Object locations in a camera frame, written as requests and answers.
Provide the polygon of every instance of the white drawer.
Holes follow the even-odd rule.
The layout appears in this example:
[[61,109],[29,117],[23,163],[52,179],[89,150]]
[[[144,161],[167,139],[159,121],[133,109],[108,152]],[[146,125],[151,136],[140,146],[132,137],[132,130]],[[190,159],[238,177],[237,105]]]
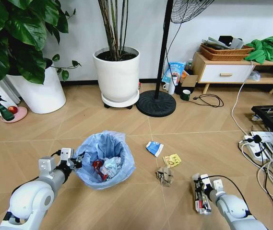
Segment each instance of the white drawer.
[[199,82],[243,82],[250,69],[249,65],[206,65]]

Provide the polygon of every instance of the mug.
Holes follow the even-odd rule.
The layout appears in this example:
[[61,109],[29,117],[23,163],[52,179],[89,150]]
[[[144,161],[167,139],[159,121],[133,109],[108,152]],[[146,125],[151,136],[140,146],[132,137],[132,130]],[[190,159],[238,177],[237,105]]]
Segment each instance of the mug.
[[169,89],[169,84],[165,84],[165,85],[163,85],[163,90],[166,90],[166,91],[168,91],[168,89]]
[[190,91],[189,90],[183,90],[182,94],[180,95],[180,98],[184,101],[190,100]]

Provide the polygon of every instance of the green cloth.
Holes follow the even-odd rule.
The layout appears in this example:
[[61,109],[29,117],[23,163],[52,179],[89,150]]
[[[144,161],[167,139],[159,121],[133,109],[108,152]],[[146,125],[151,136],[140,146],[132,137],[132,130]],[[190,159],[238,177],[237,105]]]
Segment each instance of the green cloth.
[[273,36],[265,38],[262,41],[255,39],[246,45],[253,47],[254,51],[250,52],[245,60],[256,61],[261,64],[263,64],[265,60],[273,61]]

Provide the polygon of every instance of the trash bag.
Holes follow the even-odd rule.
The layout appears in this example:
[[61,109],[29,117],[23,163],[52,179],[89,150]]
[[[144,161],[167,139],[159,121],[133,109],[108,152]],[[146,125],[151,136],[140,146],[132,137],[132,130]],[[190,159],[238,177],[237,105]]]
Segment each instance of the trash bag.
[[[85,154],[82,159],[82,167],[75,172],[88,187],[93,189],[112,187],[126,180],[135,169],[134,158],[123,133],[103,131],[93,134],[78,147],[75,154],[81,155],[83,152]],[[94,171],[93,162],[113,157],[121,157],[121,168],[113,178],[103,182],[101,176]]]

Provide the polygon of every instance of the soil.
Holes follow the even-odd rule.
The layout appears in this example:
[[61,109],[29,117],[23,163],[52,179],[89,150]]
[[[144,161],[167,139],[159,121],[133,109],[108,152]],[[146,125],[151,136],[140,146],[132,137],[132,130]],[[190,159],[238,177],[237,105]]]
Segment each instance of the soil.
[[[129,53],[126,51],[122,51],[121,58],[119,61],[126,61],[135,58],[137,55],[133,53]],[[103,52],[101,54],[97,55],[98,59],[104,60],[104,61],[114,61],[111,57],[110,51]]]

